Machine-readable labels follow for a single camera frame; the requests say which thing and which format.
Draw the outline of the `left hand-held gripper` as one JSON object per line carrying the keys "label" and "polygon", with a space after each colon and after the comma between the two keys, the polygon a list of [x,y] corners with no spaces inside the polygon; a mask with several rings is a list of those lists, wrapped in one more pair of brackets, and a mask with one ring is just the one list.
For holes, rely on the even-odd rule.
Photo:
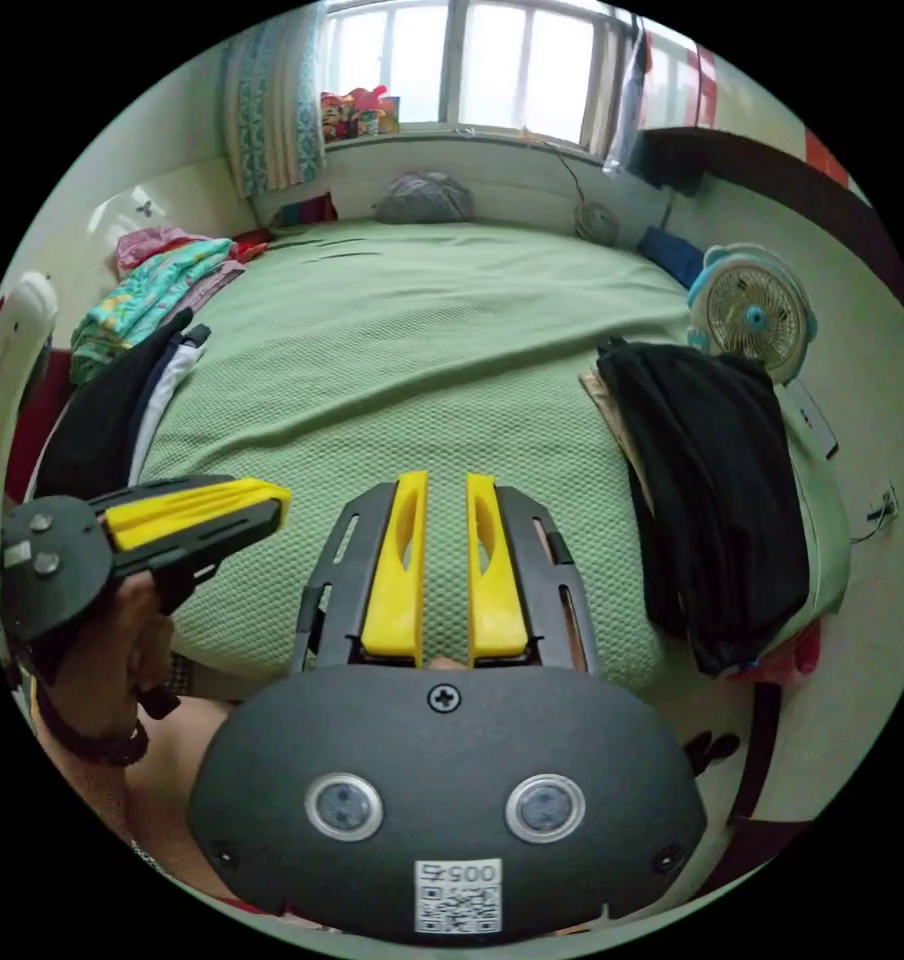
{"label": "left hand-held gripper", "polygon": [[2,527],[6,634],[27,647],[45,645],[142,572],[152,575],[169,615],[225,559],[277,532],[291,499],[289,490],[256,478],[194,475],[92,500],[32,500]]}

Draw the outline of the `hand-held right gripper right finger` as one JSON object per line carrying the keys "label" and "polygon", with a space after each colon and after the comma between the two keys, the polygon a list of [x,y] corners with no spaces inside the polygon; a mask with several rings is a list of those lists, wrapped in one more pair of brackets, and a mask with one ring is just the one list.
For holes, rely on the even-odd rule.
{"label": "hand-held right gripper right finger", "polygon": [[469,664],[523,655],[528,632],[494,478],[466,478]]}

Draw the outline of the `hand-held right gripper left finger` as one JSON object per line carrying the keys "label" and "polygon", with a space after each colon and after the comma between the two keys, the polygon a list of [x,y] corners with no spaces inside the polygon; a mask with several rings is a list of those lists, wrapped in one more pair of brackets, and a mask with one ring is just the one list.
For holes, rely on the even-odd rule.
{"label": "hand-held right gripper left finger", "polygon": [[360,635],[369,657],[423,664],[427,498],[425,471],[399,476]]}

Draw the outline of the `person's left hand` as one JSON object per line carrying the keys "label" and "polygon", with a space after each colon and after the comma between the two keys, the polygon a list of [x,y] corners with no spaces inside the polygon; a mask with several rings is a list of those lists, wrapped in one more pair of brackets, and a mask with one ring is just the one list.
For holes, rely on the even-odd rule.
{"label": "person's left hand", "polygon": [[37,681],[37,723],[86,759],[137,748],[143,736],[139,696],[164,686],[172,637],[152,575],[125,579],[77,629],[55,678]]}

